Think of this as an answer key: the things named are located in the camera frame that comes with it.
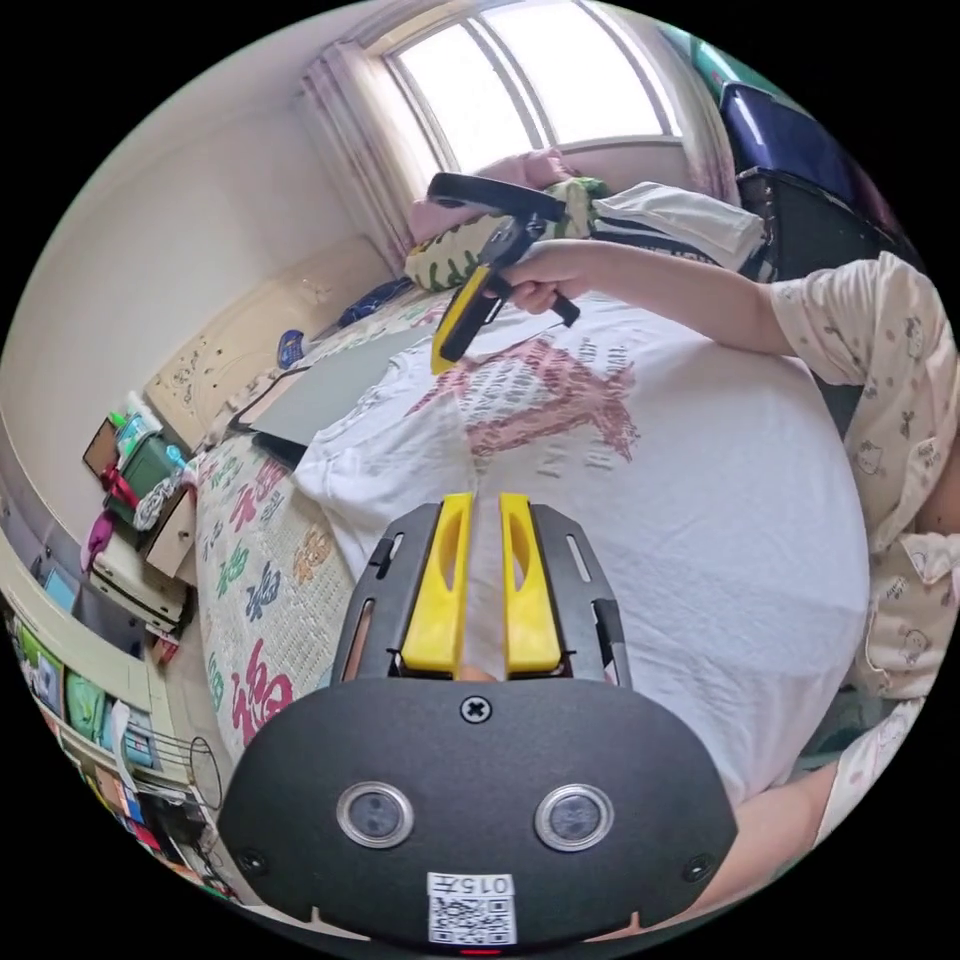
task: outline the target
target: pink pillow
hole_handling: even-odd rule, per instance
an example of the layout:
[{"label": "pink pillow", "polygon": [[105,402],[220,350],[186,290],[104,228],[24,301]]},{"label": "pink pillow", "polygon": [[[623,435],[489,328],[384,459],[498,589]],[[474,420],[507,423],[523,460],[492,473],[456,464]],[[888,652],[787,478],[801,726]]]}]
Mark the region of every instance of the pink pillow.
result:
[{"label": "pink pillow", "polygon": [[563,154],[556,147],[525,154],[523,169],[527,183],[535,190],[544,190],[577,175],[576,171],[567,166]]},{"label": "pink pillow", "polygon": [[[527,181],[524,169],[524,157],[505,157],[489,167],[477,170],[475,176],[500,180],[503,183],[516,183],[521,187],[532,186]],[[482,213],[477,207],[441,207],[429,200],[414,200],[410,209],[409,225],[414,244],[424,243],[446,233],[451,227],[466,223],[471,217]]]}]

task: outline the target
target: window frame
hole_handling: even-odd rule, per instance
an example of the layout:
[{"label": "window frame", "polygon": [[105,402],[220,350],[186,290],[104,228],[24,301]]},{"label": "window frame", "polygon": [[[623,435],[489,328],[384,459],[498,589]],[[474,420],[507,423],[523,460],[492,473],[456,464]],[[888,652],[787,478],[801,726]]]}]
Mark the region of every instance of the window frame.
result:
[{"label": "window frame", "polygon": [[433,152],[434,159],[439,164],[440,169],[463,172],[460,170],[456,154],[453,151],[452,145],[447,140],[442,125],[430,107],[429,100],[400,58],[404,53],[419,43],[422,43],[424,40],[428,40],[442,33],[444,30],[458,25],[463,27],[474,43],[477,44],[478,49],[486,57],[496,73],[497,78],[503,84],[504,89],[517,111],[517,116],[520,118],[527,132],[532,150],[556,147],[566,153],[580,153],[603,147],[634,146],[645,143],[667,144],[680,143],[682,141],[681,136],[673,133],[670,116],[650,77],[647,75],[644,65],[634,56],[630,47],[624,41],[623,37],[619,35],[618,31],[611,27],[607,16],[603,12],[593,9],[590,3],[585,2],[585,0],[568,0],[568,2],[575,4],[597,23],[616,45],[620,55],[629,63],[650,101],[654,115],[660,124],[661,132],[658,134],[594,138],[572,143],[560,141],[556,136],[556,131],[553,129],[549,114],[534,89],[533,83],[521,69],[520,64],[517,62],[512,51],[510,51],[507,43],[498,35],[496,29],[484,19],[484,13],[488,10],[497,7],[514,6],[519,2],[521,2],[521,0],[475,0],[475,2],[469,5],[468,9],[456,10],[455,12],[438,17],[426,26],[410,33],[409,36],[404,37],[402,41],[393,44],[388,49],[378,51],[378,55],[386,66],[390,76],[399,87],[410,110],[416,118],[417,124]]}]

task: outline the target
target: window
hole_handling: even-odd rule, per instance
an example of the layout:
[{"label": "window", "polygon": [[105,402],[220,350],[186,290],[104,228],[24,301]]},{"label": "window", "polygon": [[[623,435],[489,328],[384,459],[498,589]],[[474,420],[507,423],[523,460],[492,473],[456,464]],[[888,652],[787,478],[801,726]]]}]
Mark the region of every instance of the window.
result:
[{"label": "window", "polygon": [[541,147],[678,136],[642,51],[586,0],[475,3],[386,55],[446,169]]}]

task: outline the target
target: bedspread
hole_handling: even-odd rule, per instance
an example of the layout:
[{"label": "bedspread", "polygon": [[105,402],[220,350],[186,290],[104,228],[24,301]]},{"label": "bedspread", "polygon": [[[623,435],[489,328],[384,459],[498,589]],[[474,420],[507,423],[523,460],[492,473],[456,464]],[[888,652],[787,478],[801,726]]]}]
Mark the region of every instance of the bedspread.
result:
[{"label": "bedspread", "polygon": [[[449,298],[398,298],[323,340],[300,365],[415,325],[429,336]],[[280,372],[230,401],[199,464],[200,630],[214,712],[235,760],[278,710],[328,681],[353,588],[323,510],[249,436],[223,439],[233,413]]]}]

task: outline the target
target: curtain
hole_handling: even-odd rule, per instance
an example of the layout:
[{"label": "curtain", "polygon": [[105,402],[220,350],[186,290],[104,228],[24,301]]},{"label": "curtain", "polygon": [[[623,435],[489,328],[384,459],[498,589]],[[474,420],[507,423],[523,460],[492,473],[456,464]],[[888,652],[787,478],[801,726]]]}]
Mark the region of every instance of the curtain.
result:
[{"label": "curtain", "polygon": [[694,187],[717,200],[741,206],[730,139],[706,84],[653,20],[616,7],[608,10],[636,36],[659,76],[680,127]]},{"label": "curtain", "polygon": [[311,133],[360,229],[399,275],[411,204],[439,167],[386,65],[354,41],[327,47],[301,80]]}]

